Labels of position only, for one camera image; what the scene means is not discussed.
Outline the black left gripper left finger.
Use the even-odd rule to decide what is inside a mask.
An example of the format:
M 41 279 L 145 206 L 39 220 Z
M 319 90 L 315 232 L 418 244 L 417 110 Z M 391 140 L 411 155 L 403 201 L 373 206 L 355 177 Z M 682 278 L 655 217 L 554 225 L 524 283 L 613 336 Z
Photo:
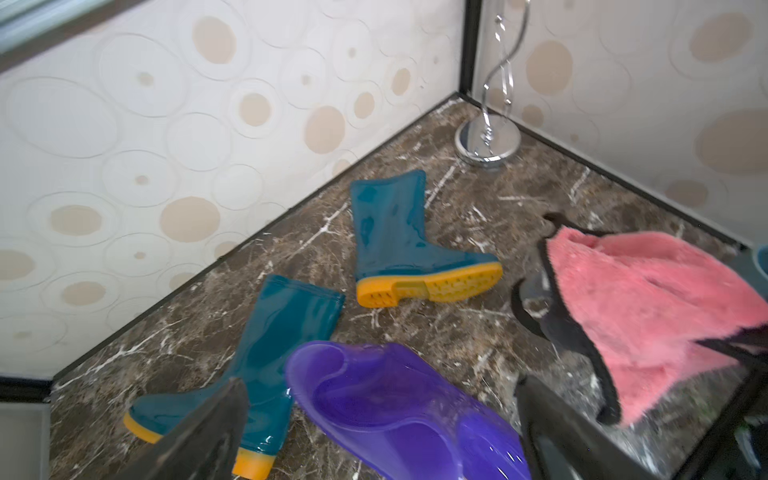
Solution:
M 229 380 L 116 479 L 229 479 L 249 409 L 247 389 Z

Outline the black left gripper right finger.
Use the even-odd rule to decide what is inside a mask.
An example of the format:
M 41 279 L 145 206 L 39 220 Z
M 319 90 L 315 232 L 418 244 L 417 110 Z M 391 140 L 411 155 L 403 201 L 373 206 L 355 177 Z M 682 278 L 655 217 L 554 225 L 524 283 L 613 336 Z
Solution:
M 515 396 L 533 479 L 654 477 L 538 378 L 520 377 Z

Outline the purple rubber boot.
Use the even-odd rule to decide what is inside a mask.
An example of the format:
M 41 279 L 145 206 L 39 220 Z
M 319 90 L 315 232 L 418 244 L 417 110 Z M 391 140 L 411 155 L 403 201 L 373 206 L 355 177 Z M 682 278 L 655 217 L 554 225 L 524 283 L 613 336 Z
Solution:
M 299 407 L 387 479 L 528 479 L 514 428 L 404 345 L 313 341 L 285 367 Z

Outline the pink microfiber cloth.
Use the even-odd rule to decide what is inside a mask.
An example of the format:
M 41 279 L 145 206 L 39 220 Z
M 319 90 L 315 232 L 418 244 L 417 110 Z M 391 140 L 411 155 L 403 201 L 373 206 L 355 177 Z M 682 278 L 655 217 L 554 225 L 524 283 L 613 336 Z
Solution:
M 657 231 L 612 233 L 549 212 L 541 267 L 511 291 L 516 320 L 586 357 L 597 419 L 628 426 L 676 383 L 741 364 L 767 367 L 766 300 L 710 254 Z

